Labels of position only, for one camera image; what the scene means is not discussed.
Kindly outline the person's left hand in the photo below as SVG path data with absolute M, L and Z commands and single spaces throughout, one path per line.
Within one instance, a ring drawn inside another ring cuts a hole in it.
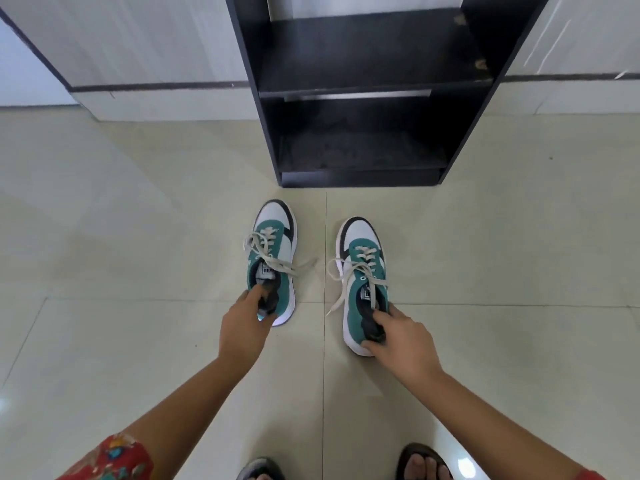
M 218 358 L 230 366 L 236 381 L 254 366 L 271 330 L 259 323 L 259 302 L 265 296 L 265 288 L 256 284 L 245 290 L 222 318 Z

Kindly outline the person's right foot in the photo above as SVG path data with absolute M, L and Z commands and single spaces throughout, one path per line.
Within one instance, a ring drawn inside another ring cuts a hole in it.
M 452 476 L 436 459 L 412 454 L 401 468 L 401 480 L 452 480 Z

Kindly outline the person's right hand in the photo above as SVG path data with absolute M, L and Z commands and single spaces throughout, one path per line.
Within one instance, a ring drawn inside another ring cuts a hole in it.
M 373 319 L 385 332 L 384 357 L 375 357 L 396 379 L 419 397 L 428 391 L 444 370 L 432 335 L 421 322 L 414 321 L 395 306 L 389 313 L 375 310 Z

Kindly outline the dark sandal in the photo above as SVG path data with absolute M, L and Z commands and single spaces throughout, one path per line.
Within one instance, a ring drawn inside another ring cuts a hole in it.
M 261 461 L 260 459 L 269 459 L 270 461 L 274 462 L 277 464 L 277 462 L 271 458 L 268 457 L 261 457 L 261 458 L 256 458 L 254 460 L 251 460 L 249 463 L 247 463 L 244 468 L 240 471 L 240 473 L 238 474 L 236 480 L 246 480 L 247 478 L 247 474 L 252 470 L 252 467 L 256 464 L 258 464 L 259 461 Z
M 420 443 L 410 443 L 407 444 L 407 446 L 405 446 L 400 453 L 396 467 L 395 480 L 401 480 L 401 468 L 404 467 L 406 460 L 408 460 L 412 454 L 421 454 L 425 457 L 432 457 L 436 459 L 439 464 L 444 464 L 446 466 L 446 463 L 444 462 L 442 457 L 436 451 L 432 450 L 432 448 Z

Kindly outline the person's left forearm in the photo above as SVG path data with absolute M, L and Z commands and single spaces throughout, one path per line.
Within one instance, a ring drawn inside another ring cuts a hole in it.
M 150 480 L 173 480 L 257 356 L 220 353 L 178 389 L 124 429 L 142 444 Z

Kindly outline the green and white sneaker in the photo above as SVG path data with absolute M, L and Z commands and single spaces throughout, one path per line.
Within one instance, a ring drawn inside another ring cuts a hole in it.
M 311 259 L 295 265 L 297 246 L 298 224 L 290 206 L 279 199 L 265 202 L 244 240 L 243 249 L 247 256 L 248 290 L 256 285 L 263 288 L 258 320 L 275 315 L 273 327 L 283 325 L 292 317 L 296 306 L 294 279 L 316 263 Z
M 354 354 L 372 357 L 362 346 L 365 341 L 383 344 L 386 334 L 374 319 L 374 311 L 389 313 L 385 253 L 378 234 L 364 217 L 347 219 L 335 240 L 335 257 L 327 264 L 327 274 L 340 282 L 340 296 L 328 309 L 342 309 L 342 336 Z

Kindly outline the black wooden shoe rack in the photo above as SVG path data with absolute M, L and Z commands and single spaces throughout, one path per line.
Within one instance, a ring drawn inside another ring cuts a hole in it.
M 225 0 L 277 183 L 443 183 L 549 0 L 275 20 Z

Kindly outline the person's left foot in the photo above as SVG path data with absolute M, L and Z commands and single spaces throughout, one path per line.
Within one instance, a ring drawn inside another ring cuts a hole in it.
M 247 474 L 246 480 L 286 480 L 282 470 L 276 463 L 266 458 L 260 460 Z

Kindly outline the red floral sleeve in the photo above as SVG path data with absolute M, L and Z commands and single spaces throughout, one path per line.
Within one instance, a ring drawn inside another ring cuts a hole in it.
M 143 444 L 118 433 L 104 439 L 56 480 L 150 480 L 153 469 Z

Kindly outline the white cabinet with dark trim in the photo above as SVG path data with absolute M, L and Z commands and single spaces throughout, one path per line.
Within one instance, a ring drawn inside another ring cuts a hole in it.
M 640 0 L 549 0 L 486 112 L 640 114 Z
M 1 78 L 100 121 L 258 119 L 225 0 L 0 0 Z

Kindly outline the person's foot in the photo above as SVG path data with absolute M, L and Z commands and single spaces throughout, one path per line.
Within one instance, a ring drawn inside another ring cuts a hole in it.
M 436 459 L 412 454 L 401 468 L 401 480 L 452 480 L 452 476 Z
M 266 458 L 260 460 L 247 474 L 246 480 L 286 480 L 282 470 L 276 463 Z

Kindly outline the person's right forearm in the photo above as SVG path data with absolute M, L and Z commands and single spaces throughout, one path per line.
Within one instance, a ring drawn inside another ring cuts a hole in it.
M 534 436 L 443 371 L 401 379 L 491 480 L 605 480 Z

